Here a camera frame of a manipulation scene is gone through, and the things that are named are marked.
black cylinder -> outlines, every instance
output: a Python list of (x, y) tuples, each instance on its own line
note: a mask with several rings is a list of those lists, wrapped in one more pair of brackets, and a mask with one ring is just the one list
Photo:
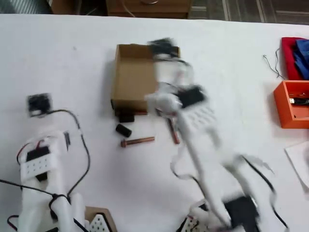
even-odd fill
[(130, 135), (132, 134), (132, 131), (128, 128), (126, 128), (125, 126), (121, 125), (121, 124), (118, 124), (117, 127), (116, 127), (116, 131), (119, 133), (119, 134), (122, 134), (124, 137), (130, 137)]

red wire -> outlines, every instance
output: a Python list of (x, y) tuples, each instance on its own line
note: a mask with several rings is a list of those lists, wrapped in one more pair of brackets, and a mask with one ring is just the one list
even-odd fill
[(24, 150), (24, 148), (29, 145), (30, 143), (27, 143), (25, 145), (22, 146), (22, 148), (19, 150), (19, 152), (17, 153), (17, 156), (16, 156), (16, 159), (17, 159), (17, 163), (20, 165), (20, 162), (19, 162), (19, 156), (21, 154), (21, 152)]
[(41, 143), (41, 142), (44, 142), (44, 139), (41, 139), (41, 140), (38, 141), (37, 146), (36, 146), (35, 149), (38, 149), (38, 148), (40, 147), (40, 143)]

perforated bracket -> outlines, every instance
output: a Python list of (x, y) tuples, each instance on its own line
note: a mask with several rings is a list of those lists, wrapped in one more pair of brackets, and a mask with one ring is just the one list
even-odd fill
[(182, 109), (178, 113), (178, 123), (184, 134), (211, 130), (216, 126), (214, 111), (206, 101)]
[(101, 214), (97, 214), (90, 223), (89, 232), (110, 232), (110, 229), (105, 221), (105, 218)]
[(36, 177), (59, 166), (58, 159), (54, 154), (48, 154), (20, 165), (21, 182)]

floor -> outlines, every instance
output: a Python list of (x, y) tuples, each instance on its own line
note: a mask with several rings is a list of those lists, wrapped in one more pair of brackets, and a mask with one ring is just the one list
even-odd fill
[[(107, 15), (104, 0), (84, 0), (81, 15)], [(193, 0), (190, 19), (309, 25), (309, 0)]]

cardboard base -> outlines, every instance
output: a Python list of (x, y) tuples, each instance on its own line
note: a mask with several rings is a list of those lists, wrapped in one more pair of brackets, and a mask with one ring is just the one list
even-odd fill
[(116, 225), (108, 209), (86, 206), (85, 219), (91, 223), (98, 213), (103, 213), (109, 226), (111, 227), (112, 232), (117, 232)]

